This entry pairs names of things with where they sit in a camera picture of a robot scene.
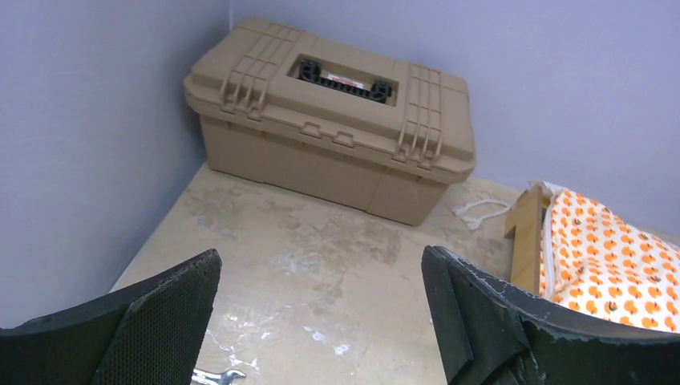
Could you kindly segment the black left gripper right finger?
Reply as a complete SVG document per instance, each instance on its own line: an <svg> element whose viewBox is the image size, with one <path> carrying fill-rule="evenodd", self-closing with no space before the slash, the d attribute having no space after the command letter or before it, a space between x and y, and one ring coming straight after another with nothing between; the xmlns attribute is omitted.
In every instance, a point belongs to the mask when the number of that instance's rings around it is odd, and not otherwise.
<svg viewBox="0 0 680 385"><path fill-rule="evenodd" d="M441 246L421 270L450 384L676 384L679 337L558 306Z"/></svg>

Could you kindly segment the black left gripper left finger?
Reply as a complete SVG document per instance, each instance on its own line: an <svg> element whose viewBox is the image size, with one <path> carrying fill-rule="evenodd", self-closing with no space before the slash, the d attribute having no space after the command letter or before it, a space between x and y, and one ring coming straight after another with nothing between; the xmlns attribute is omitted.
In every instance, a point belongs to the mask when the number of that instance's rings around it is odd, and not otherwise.
<svg viewBox="0 0 680 385"><path fill-rule="evenodd" d="M1 331L3 384L189 384L221 277L208 249L141 282Z"/></svg>

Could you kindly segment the wooden pet bed frame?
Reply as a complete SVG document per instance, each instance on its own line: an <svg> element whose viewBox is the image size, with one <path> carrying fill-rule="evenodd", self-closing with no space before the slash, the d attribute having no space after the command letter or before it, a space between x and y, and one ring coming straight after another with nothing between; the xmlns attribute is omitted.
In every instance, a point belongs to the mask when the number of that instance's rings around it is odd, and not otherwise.
<svg viewBox="0 0 680 385"><path fill-rule="evenodd" d="M504 236L513 241L510 282L539 294L541 232L548 198L540 185L525 190L509 210Z"/></svg>

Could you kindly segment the orange patterned white blanket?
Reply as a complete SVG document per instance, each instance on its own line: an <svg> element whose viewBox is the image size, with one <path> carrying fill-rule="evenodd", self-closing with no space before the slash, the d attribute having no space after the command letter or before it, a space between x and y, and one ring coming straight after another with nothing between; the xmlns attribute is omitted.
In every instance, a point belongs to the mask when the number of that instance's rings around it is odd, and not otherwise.
<svg viewBox="0 0 680 385"><path fill-rule="evenodd" d="M679 248L621 219L607 206L545 181L540 288L564 308L643 329L679 331ZM498 205L506 219L515 204Z"/></svg>

